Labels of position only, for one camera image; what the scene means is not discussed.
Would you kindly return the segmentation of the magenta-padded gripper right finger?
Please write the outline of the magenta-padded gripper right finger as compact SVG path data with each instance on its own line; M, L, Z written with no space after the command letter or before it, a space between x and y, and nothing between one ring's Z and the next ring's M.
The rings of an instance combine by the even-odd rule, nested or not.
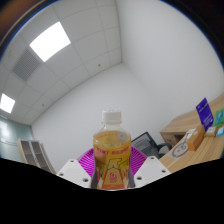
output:
M129 186L140 188L167 175L170 171L155 157L131 148Z

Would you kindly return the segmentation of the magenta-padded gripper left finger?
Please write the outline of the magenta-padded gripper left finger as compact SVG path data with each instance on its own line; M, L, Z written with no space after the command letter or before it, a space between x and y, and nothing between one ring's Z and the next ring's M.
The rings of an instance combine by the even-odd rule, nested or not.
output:
M69 159L57 176L84 188L97 188L94 152L86 151L78 159Z

